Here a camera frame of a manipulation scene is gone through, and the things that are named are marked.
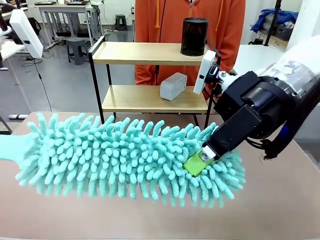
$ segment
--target stool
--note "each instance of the stool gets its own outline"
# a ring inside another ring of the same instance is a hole
[[[118,31],[128,30],[127,20],[125,15],[123,14],[115,15],[115,29],[117,29]]]
[[[66,40],[66,50],[68,53],[68,61],[74,60],[75,65],[80,65],[83,60],[89,58],[86,42],[78,39],[68,39]]]

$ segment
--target metal table leg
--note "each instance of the metal table leg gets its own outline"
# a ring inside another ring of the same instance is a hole
[[[6,129],[8,129],[8,131],[10,132],[10,134],[12,134],[11,128],[8,126],[8,124],[6,123],[6,121],[1,117],[1,115],[0,115],[0,122],[2,122],[3,125],[6,127]]]
[[[54,29],[52,27],[52,23],[51,23],[51,20],[50,20],[48,12],[45,11],[44,15],[45,15],[45,19],[46,19],[46,24],[48,25],[49,30],[51,32],[51,36],[54,38],[56,35],[55,35],[55,31],[54,31]]]
[[[106,64],[106,73],[108,75],[108,82],[109,82],[109,88],[112,86],[112,81],[111,81],[111,73],[110,73],[110,66],[109,64]],[[113,112],[114,119],[116,119],[117,115],[115,112]]]
[[[136,41],[136,20],[132,19],[133,41]]]
[[[199,127],[199,122],[198,122],[197,115],[194,114],[194,115],[193,115],[193,118],[194,118],[195,125]]]
[[[89,57],[89,62],[90,62],[90,68],[91,68],[91,73],[92,73],[92,79],[93,79],[93,85],[94,85],[94,90],[95,90],[95,95],[96,95],[96,101],[98,103],[98,108],[99,108],[99,113],[101,117],[101,123],[105,123],[105,118],[104,118],[104,112],[102,110],[102,104],[101,104],[101,99],[100,99],[100,93],[99,93],[99,86],[98,86],[98,81],[97,81],[97,75],[96,75],[96,69],[95,69],[95,63],[93,60],[93,55],[95,52],[99,49],[99,47],[106,41],[105,36],[101,36],[98,41],[96,41],[95,45],[93,45],[89,51],[88,51],[88,57]]]
[[[60,20],[60,15],[59,15],[59,13],[58,12],[55,12],[54,13],[54,18],[55,18],[55,20],[56,20],[56,22],[57,22],[57,31],[58,32],[62,32],[62,27],[61,27],[61,20]]]
[[[58,32],[59,31],[59,24],[57,24],[57,20],[56,20],[56,16],[55,16],[55,14],[53,13],[53,12],[50,12],[50,16],[51,16],[51,19],[52,19],[52,24],[53,24],[53,26],[54,26],[54,30],[55,30],[55,32]]]
[[[204,128],[207,128],[207,127],[208,127],[208,123],[209,123],[209,118],[210,118],[210,113],[211,113],[211,107],[212,107],[213,99],[214,99],[214,91],[211,90],[210,98],[209,98],[209,104],[208,104],[208,109],[207,109],[207,111],[206,111],[206,116],[205,116]]]
[[[48,20],[47,20],[47,23],[46,23],[45,20],[44,20],[44,16],[42,15],[43,12],[41,10],[39,10],[39,11],[40,11],[40,16],[41,16],[44,32],[45,32],[45,35],[46,35],[46,39],[48,40],[48,44],[50,45],[51,40],[49,38],[48,31],[47,31],[47,28],[46,28],[46,24],[48,25]]]
[[[30,104],[29,104],[28,99],[26,97],[26,94],[25,94],[25,92],[24,92],[24,90],[23,90],[23,88],[22,88],[22,86],[21,86],[21,84],[20,84],[20,82],[19,82],[19,80],[17,78],[17,75],[15,74],[14,67],[13,67],[13,65],[11,63],[11,60],[10,60],[10,58],[7,58],[5,61],[8,62],[9,70],[11,71],[11,73],[13,75],[13,85],[18,86],[18,88],[19,88],[19,90],[21,92],[21,95],[23,97],[23,100],[24,100],[24,102],[25,102],[25,104],[27,106],[27,110],[28,110],[28,114],[29,114],[29,113],[32,112],[31,111],[31,107],[30,107]]]
[[[99,108],[99,113],[100,113],[100,117],[101,117],[101,124],[104,124],[105,123],[105,118],[104,118],[104,112],[102,110],[102,104],[101,104],[101,99],[100,99],[100,93],[99,93],[96,69],[95,69],[94,60],[92,58],[92,54],[90,54],[90,53],[89,53],[89,62],[90,62],[90,68],[91,68],[91,73],[92,73],[95,96],[96,96],[96,100],[98,102],[98,108]]]
[[[70,33],[71,33],[71,37],[75,38],[75,30],[74,30],[74,22],[72,21],[72,14],[71,13],[67,13],[66,14],[66,19],[68,19],[68,24],[69,24],[69,29],[70,29]]]
[[[85,20],[86,20],[86,25],[88,26],[88,33],[89,33],[89,38],[90,38],[90,44],[91,46],[94,45],[94,41],[92,39],[92,36],[91,36],[91,29],[90,29],[90,25],[92,24],[91,22],[89,23],[89,18],[88,18],[88,12],[85,11]]]

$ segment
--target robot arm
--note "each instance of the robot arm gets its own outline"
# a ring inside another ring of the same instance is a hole
[[[218,83],[221,97],[214,109],[224,120],[203,144],[199,157],[206,163],[219,159],[243,141],[265,151],[273,159],[291,142],[307,116],[320,101],[320,36],[298,44],[275,64],[257,75],[230,76],[217,65],[208,64],[215,53],[202,60],[194,92],[200,94],[205,83]],[[278,136],[267,138],[282,124]]]
[[[20,8],[19,0],[16,0],[15,2],[18,8]],[[0,3],[0,5],[12,10],[9,21],[10,26],[8,26],[2,18],[2,11],[0,9],[0,50],[5,41],[13,40],[18,45],[25,45],[32,57],[41,58],[43,45],[29,23],[24,11],[22,9],[17,9],[11,4]],[[0,67],[1,65],[2,57],[0,53]]]

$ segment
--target person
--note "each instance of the person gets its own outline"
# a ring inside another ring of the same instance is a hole
[[[208,19],[206,39],[221,54],[220,69],[229,72],[240,46],[245,7],[246,0],[135,0],[136,41],[181,43],[184,18]],[[135,83],[160,85],[174,73],[182,73],[187,75],[187,85],[194,86],[198,71],[199,66],[161,65],[156,80],[156,66],[136,65]]]

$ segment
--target black metal frame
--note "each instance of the black metal frame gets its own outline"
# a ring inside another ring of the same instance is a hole
[[[281,2],[282,0],[276,0],[276,3],[275,3],[275,7],[274,7],[274,16],[273,16],[273,19],[272,19],[272,23],[271,23],[271,27],[269,29],[269,32],[268,32],[268,35],[266,37],[266,40],[265,40],[265,43],[264,43],[264,46],[269,46],[269,41],[270,41],[270,38],[271,38],[271,32],[276,24],[276,21],[277,21],[277,18],[278,18],[278,14],[279,14],[279,10],[281,8]]]
[[[95,69],[95,63],[94,63],[94,60],[93,60],[93,55],[97,52],[97,50],[100,48],[100,46],[103,44],[103,42],[106,42],[106,41],[107,41],[106,37],[104,35],[101,36],[98,39],[98,41],[88,51],[88,57],[89,57],[90,68],[91,68],[92,79],[93,79],[93,85],[94,85],[96,100],[97,100],[97,103],[98,103],[99,114],[100,114],[100,117],[101,117],[101,123],[102,124],[105,122],[105,118],[104,118],[104,112],[103,112],[103,109],[102,109],[102,103],[101,103],[101,98],[100,98],[100,92],[99,92],[99,86],[98,86],[98,80],[97,80],[97,75],[96,75],[96,69]],[[220,63],[221,63],[221,54],[216,49],[213,49],[213,51],[215,51],[216,55],[217,55],[216,64],[220,65]],[[109,86],[112,86],[111,72],[110,72],[109,64],[106,64],[106,72],[107,72],[107,76],[108,76]],[[204,128],[206,128],[208,126],[208,123],[209,123],[209,118],[210,118],[213,99],[214,99],[214,91],[211,91],[211,94],[209,96],[208,109],[206,111]],[[197,114],[195,114],[195,113],[186,113],[186,114],[193,115],[195,124],[197,126],[199,126],[198,119],[197,119]]]

